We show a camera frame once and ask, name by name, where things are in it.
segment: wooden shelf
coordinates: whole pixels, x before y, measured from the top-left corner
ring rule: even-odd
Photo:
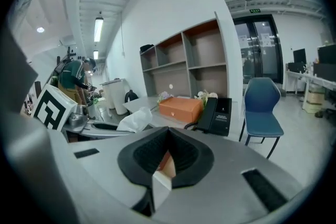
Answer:
[[[224,44],[217,20],[179,32],[140,54],[148,96],[174,96],[201,90],[227,96]]]
[[[200,69],[200,68],[207,68],[207,67],[221,67],[221,66],[226,66],[226,63],[225,62],[218,62],[218,63],[214,63],[212,65],[189,67],[189,70]]]
[[[152,70],[156,70],[156,69],[161,69],[161,68],[165,68],[165,67],[169,67],[169,66],[178,65],[179,63],[185,63],[185,60],[177,61],[177,62],[171,62],[171,63],[167,63],[167,64],[162,65],[162,66],[149,68],[149,69],[143,70],[143,72],[148,72],[148,71],[152,71]]]

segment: white wall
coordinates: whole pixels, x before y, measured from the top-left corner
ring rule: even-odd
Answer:
[[[90,76],[91,77],[91,83],[92,83],[92,86],[95,86],[97,89],[96,91],[98,92],[99,90],[102,90],[103,87],[102,84],[104,81],[103,81],[103,76],[102,75],[96,75],[96,74],[93,74],[93,76]]]
[[[314,62],[318,58],[317,47],[322,46],[325,39],[332,41],[329,28],[318,19],[278,14],[273,18],[281,42],[284,76],[286,64],[294,60],[294,50],[305,49],[307,62]],[[304,83],[298,86],[298,90],[303,91]],[[293,81],[289,81],[286,90],[293,91],[293,87]]]
[[[214,12],[217,12],[225,31],[224,42],[229,47],[226,53],[231,58],[227,61],[233,65],[228,71],[231,72],[229,94],[236,94],[240,109],[243,87],[241,56],[233,20],[224,0],[130,0],[122,14],[122,35],[118,26],[111,38],[113,42],[106,60],[109,79],[125,78],[138,96],[146,96],[140,47],[157,44],[193,25],[213,19]]]

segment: fluorescent light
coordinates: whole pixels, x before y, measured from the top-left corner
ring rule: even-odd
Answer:
[[[98,51],[97,50],[93,51],[93,58],[94,58],[94,60],[98,59]]]
[[[96,18],[96,23],[95,23],[95,31],[94,31],[94,41],[99,42],[100,41],[100,34],[101,34],[101,28],[103,27],[103,18]]]
[[[44,32],[44,28],[43,27],[39,27],[36,29],[36,31],[38,31],[39,33],[43,33]]]

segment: orange object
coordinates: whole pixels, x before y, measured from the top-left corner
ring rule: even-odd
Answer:
[[[172,117],[183,122],[194,122],[203,111],[203,102],[199,99],[171,97],[159,104],[162,115]]]

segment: chair seat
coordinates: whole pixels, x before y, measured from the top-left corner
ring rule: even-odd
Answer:
[[[251,136],[276,137],[284,134],[272,113],[245,111],[245,121],[247,133]]]

